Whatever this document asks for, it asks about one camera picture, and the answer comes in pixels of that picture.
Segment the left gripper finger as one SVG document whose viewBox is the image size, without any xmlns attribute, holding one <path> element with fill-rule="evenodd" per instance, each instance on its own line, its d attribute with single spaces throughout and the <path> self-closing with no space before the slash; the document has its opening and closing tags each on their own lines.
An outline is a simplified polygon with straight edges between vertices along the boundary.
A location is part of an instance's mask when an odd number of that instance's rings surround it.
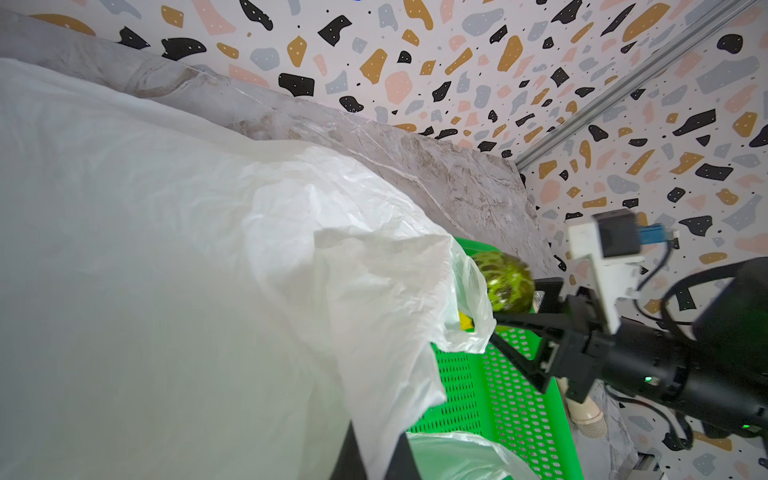
<svg viewBox="0 0 768 480">
<path fill-rule="evenodd" d="M 329 479 L 365 480 L 367 478 L 353 423 L 350 422 Z M 384 479 L 420 480 L 420 473 L 405 431 L 398 437 Z"/>
</svg>

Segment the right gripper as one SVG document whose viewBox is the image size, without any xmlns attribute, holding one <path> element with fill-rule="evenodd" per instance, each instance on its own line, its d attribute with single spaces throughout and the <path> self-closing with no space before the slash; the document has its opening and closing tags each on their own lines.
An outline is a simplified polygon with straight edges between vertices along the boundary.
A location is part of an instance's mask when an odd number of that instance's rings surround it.
<svg viewBox="0 0 768 480">
<path fill-rule="evenodd" d="M 667 331 L 623 320 L 610 334 L 594 292 L 581 288 L 560 299 L 563 285 L 559 277 L 536 279 L 541 302 L 535 313 L 494 313 L 490 343 L 539 393 L 563 378 L 568 397 L 582 401 L 601 381 L 698 419 L 713 437 L 767 435 L 766 383 Z M 540 336 L 532 359 L 499 335 L 512 329 Z"/>
</svg>

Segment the bumpy green custard apple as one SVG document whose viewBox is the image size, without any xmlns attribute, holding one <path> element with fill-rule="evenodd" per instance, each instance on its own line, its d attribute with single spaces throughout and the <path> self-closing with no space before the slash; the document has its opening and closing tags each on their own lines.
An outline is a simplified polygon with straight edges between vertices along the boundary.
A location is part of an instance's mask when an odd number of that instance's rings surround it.
<svg viewBox="0 0 768 480">
<path fill-rule="evenodd" d="M 530 311 L 535 294 L 534 280 L 525 262 L 500 251 L 477 252 L 471 258 L 485 278 L 494 312 Z"/>
</svg>

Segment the yellow lemon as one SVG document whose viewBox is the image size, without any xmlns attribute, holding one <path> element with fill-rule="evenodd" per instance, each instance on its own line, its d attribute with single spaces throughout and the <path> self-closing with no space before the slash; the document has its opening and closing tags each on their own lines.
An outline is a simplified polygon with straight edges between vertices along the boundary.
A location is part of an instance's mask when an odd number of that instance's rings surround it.
<svg viewBox="0 0 768 480">
<path fill-rule="evenodd" d="M 459 321 L 460 321 L 460 328 L 462 331 L 465 331 L 465 332 L 475 331 L 474 320 L 468 315 L 464 314 L 462 311 L 459 312 Z"/>
</svg>

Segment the white plastic bag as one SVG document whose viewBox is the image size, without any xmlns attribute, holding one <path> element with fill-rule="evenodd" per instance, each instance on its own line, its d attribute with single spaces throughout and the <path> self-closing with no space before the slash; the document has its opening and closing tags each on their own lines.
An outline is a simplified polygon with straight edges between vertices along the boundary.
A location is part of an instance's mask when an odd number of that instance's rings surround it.
<svg viewBox="0 0 768 480">
<path fill-rule="evenodd" d="M 352 422 L 384 479 L 495 325 L 359 161 L 2 61 L 3 478 L 329 479 Z"/>
</svg>

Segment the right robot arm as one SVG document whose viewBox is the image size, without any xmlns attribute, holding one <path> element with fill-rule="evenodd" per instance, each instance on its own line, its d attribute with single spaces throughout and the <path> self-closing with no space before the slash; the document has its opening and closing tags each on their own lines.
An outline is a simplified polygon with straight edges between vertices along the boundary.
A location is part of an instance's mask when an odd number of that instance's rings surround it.
<svg viewBox="0 0 768 480">
<path fill-rule="evenodd" d="M 701 284 L 730 282 L 685 334 L 669 300 Z M 497 312 L 504 327 L 528 330 L 540 343 L 526 358 L 493 334 L 491 344 L 544 393 L 553 378 L 568 381 L 566 395 L 583 401 L 601 381 L 702 422 L 717 438 L 767 435 L 767 260 L 716 267 L 674 284 L 660 301 L 652 328 L 622 318 L 607 326 L 607 308 L 591 289 L 558 297 L 561 280 L 539 280 L 544 299 L 536 313 Z"/>
</svg>

